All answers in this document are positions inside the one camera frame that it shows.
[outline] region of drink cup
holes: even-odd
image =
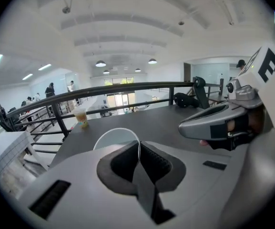
[[[77,121],[78,121],[78,125],[81,128],[85,128],[88,126],[88,119],[86,117],[86,109],[83,108],[79,108],[79,109],[75,109],[73,110],[73,114],[76,116]]]

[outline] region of doorway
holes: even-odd
[[[119,94],[109,94],[107,95],[109,107],[124,106],[128,104],[136,103],[135,92],[133,93],[119,93]],[[127,108],[118,109],[117,114],[122,115],[125,113]]]

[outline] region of ceiling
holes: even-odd
[[[3,55],[0,60],[0,86],[28,84],[35,78],[57,69],[56,66],[52,65],[42,71],[38,70],[47,64],[46,62],[38,62],[18,56]],[[22,79],[30,73],[32,73],[33,76],[23,81]]]
[[[64,14],[65,1],[37,0],[39,13],[83,54],[92,76],[112,68],[123,74],[124,67],[144,72],[150,58],[170,53],[168,45],[182,38],[230,23],[261,27],[274,15],[260,0],[72,0]],[[96,68],[98,60],[107,66]]]

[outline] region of black strap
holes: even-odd
[[[240,136],[235,136],[222,141],[207,141],[207,142],[210,145],[210,147],[212,147],[212,149],[214,150],[222,148],[228,151],[232,151],[232,150],[235,150],[236,147],[241,144],[250,143],[253,138],[254,136],[240,135]]]

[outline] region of black metal railing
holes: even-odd
[[[103,94],[123,93],[123,92],[129,92],[129,91],[161,89],[161,88],[169,89],[169,98],[166,98],[166,99],[142,102],[142,103],[136,103],[136,104],[128,104],[128,105],[105,108],[105,109],[96,109],[96,110],[90,110],[90,111],[86,112],[87,115],[96,114],[96,113],[101,114],[101,113],[118,110],[118,109],[137,107],[137,106],[149,105],[149,104],[156,104],[156,103],[162,103],[162,102],[168,102],[169,105],[173,105],[174,88],[176,88],[176,87],[192,87],[192,86],[193,86],[193,83],[190,83],[190,82],[150,82],[150,83],[128,83],[128,84],[117,84],[117,85],[110,85],[110,86],[91,87],[91,88],[81,89],[81,90],[77,90],[74,92],[68,92],[68,93],[64,93],[64,94],[60,94],[60,95],[42,99],[38,102],[32,103],[27,106],[23,106],[17,110],[10,112],[6,115],[6,117],[9,118],[9,120],[11,121],[11,126],[13,128],[27,126],[27,125],[33,125],[33,124],[37,124],[37,123],[40,123],[39,125],[41,125],[44,122],[51,122],[51,124],[53,125],[54,121],[57,121],[60,126],[60,129],[61,129],[60,131],[46,132],[46,133],[45,132],[32,133],[31,135],[39,136],[39,135],[64,134],[64,137],[66,138],[71,130],[68,130],[66,128],[66,126],[63,122],[63,119],[72,118],[72,117],[74,117],[74,115],[73,114],[62,115],[61,109],[59,107],[59,103],[61,103],[61,102],[66,102],[66,101],[74,100],[74,99],[78,99],[78,98],[79,99],[87,98],[87,101],[88,101],[88,97],[93,97],[93,96],[98,96],[98,95],[103,95]],[[216,92],[219,92],[219,94],[222,95],[223,80],[220,82],[219,85],[218,84],[206,84],[205,86],[209,87],[209,92],[207,93],[208,96],[210,93],[213,93],[213,92],[210,92],[210,87],[219,87],[220,90],[216,91]],[[46,107],[47,114],[48,114],[49,118],[46,118],[46,119],[37,118],[36,120],[25,122],[25,123],[13,123],[11,120],[11,117],[14,115],[18,115],[18,114],[24,113],[26,111],[37,109],[40,107]],[[51,107],[52,112],[54,113],[53,117],[50,115],[50,110],[48,107]],[[61,145],[61,144],[62,144],[61,142],[57,142],[57,143],[34,142],[33,143],[33,145]],[[37,150],[37,151],[43,152],[43,153],[57,153],[56,151],[43,151],[43,150]]]

